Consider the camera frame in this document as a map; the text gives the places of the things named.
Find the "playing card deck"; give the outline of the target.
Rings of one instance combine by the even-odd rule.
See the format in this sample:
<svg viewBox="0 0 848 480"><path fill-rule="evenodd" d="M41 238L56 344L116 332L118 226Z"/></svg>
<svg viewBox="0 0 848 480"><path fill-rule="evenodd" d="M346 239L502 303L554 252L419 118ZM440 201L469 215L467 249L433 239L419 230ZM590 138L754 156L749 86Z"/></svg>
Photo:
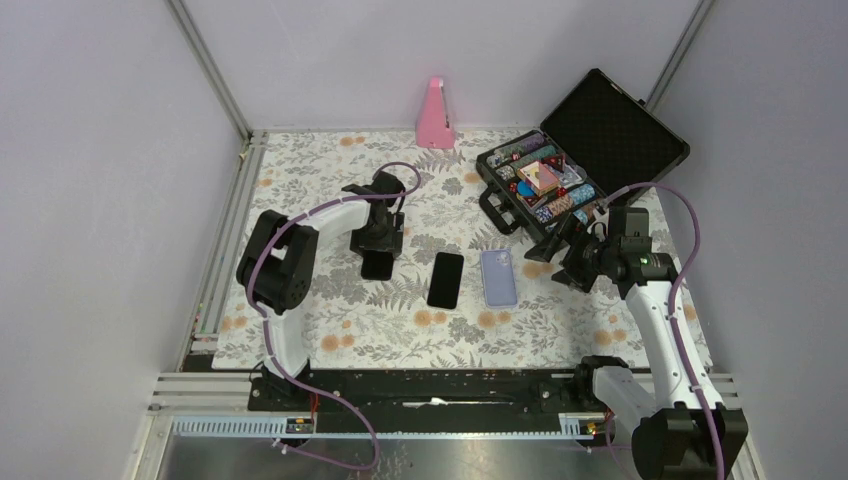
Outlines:
<svg viewBox="0 0 848 480"><path fill-rule="evenodd" d="M517 174L536 196L547 195L560 187L556 172L540 161L533 161L519 168Z"/></svg>

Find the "pink metronome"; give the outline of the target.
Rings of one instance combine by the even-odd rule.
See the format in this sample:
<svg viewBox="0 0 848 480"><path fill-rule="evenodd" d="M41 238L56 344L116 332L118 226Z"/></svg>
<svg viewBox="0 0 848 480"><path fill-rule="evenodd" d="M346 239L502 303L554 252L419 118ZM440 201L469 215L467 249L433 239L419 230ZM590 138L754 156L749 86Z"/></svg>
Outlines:
<svg viewBox="0 0 848 480"><path fill-rule="evenodd" d="M429 79L415 129L416 145L427 149L448 150L455 146L456 135L447 111L444 80Z"/></svg>

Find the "black poker chip case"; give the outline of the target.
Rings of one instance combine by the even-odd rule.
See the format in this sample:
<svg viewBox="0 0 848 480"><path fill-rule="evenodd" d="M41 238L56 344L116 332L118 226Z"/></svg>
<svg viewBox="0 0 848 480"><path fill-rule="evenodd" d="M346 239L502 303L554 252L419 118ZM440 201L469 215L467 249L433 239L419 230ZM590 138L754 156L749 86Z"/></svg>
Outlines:
<svg viewBox="0 0 848 480"><path fill-rule="evenodd" d="M690 154L688 143L602 70L590 70L540 126L480 154L484 214L504 235L524 229L542 241L553 225L575 215L588 223L593 203L630 186L614 200L629 205ZM536 196L517 170L540 161L560 187Z"/></svg>

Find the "floral table mat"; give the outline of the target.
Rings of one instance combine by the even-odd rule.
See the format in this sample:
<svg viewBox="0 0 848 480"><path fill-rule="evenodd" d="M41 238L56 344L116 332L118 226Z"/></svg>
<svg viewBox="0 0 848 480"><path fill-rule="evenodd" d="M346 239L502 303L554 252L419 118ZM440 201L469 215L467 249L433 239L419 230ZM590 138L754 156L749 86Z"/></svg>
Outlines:
<svg viewBox="0 0 848 480"><path fill-rule="evenodd" d="M364 185L385 166L418 190L405 204L403 251L392 278L366 281L344 238L317 253L303 342L316 368L566 368L611 355L635 368L648 361L617 289L600 279L590 293L552 280L555 266L528 261L524 231L504 236L481 211L482 152L511 130L466 131L450 150L422 149L411 131L274 133L268 138L248 213L295 215ZM509 250L518 304L486 306L480 254ZM438 252L464 256L453 310L427 305Z"/></svg>

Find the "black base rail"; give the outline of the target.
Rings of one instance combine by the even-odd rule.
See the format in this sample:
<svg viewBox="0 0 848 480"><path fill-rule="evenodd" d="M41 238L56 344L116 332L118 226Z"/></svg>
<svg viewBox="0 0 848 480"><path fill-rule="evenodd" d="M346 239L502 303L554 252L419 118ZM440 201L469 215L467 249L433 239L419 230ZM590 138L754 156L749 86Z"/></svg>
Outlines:
<svg viewBox="0 0 848 480"><path fill-rule="evenodd" d="M311 370L295 383L266 367L250 377L251 412L299 412L320 433L554 434L608 419L588 382L565 370Z"/></svg>

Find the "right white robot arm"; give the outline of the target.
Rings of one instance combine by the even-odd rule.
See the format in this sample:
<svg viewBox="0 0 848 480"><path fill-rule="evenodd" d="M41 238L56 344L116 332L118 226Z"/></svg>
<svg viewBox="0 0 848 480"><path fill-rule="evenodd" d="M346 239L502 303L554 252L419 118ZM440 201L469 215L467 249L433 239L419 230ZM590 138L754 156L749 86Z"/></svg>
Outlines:
<svg viewBox="0 0 848 480"><path fill-rule="evenodd" d="M604 236L566 220L526 252L549 262L566 251L553 280L589 292L607 278L633 316L649 361L653 389L638 384L613 356L582 358L569 388L583 410L610 413L631 436L634 466L643 479L724 479L743 447L748 424L730 409L697 355L678 297L682 276L672 257L652 249L649 213L613 207Z"/></svg>

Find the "lilac phone case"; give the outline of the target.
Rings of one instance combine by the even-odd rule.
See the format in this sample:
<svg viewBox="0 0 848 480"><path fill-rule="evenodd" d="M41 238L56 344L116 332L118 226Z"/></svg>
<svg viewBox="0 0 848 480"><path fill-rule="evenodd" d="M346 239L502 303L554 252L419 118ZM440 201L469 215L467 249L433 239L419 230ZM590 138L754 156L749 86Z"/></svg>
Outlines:
<svg viewBox="0 0 848 480"><path fill-rule="evenodd" d="M515 307L518 295L510 251L483 251L480 254L480 267L486 306L493 309Z"/></svg>

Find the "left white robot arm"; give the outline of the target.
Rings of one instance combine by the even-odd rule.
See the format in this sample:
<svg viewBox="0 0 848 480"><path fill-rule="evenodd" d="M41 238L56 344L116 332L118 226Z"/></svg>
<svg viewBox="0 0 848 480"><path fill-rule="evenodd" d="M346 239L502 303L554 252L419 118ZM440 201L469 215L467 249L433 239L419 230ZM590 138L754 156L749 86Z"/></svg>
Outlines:
<svg viewBox="0 0 848 480"><path fill-rule="evenodd" d="M347 237L362 259L361 277L390 280L402 251L407 193L397 177L379 171L370 184L347 185L341 197L292 218L267 210L257 220L236 279L262 318L265 394L285 410L301 409L310 397L298 374L309 364L302 332L318 251Z"/></svg>

